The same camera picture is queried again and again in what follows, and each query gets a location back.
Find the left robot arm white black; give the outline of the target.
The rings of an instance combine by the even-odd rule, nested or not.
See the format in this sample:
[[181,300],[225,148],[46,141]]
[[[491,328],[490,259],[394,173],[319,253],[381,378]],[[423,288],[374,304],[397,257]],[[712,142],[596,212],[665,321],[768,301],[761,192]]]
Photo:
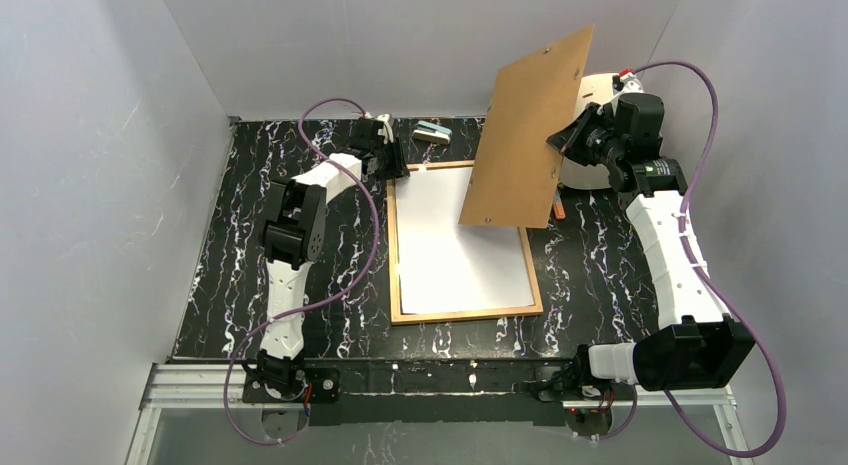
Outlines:
[[354,122],[346,146],[307,172],[274,181],[266,194],[260,243],[268,274],[268,325],[262,332],[250,385],[273,399],[304,400],[321,379],[310,377],[300,360],[306,281],[319,257],[327,205],[369,178],[408,174],[389,114],[367,114]]

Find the brown cardboard backing board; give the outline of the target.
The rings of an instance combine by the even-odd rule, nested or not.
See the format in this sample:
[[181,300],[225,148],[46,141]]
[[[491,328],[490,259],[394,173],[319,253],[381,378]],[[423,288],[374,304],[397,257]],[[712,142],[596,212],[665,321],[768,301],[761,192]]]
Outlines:
[[574,117],[595,26],[497,72],[459,223],[544,228],[563,158],[547,143]]

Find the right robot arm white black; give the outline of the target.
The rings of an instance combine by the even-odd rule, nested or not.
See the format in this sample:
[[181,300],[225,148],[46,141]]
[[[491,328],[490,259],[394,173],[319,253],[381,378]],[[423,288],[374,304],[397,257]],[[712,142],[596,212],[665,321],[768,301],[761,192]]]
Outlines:
[[623,93],[590,102],[548,143],[582,166],[602,166],[635,230],[658,305],[658,332],[635,343],[582,345],[568,368],[575,388],[615,382],[648,391],[725,387],[754,346],[747,328],[704,283],[691,231],[679,227],[688,189],[679,163],[661,154],[664,103]]

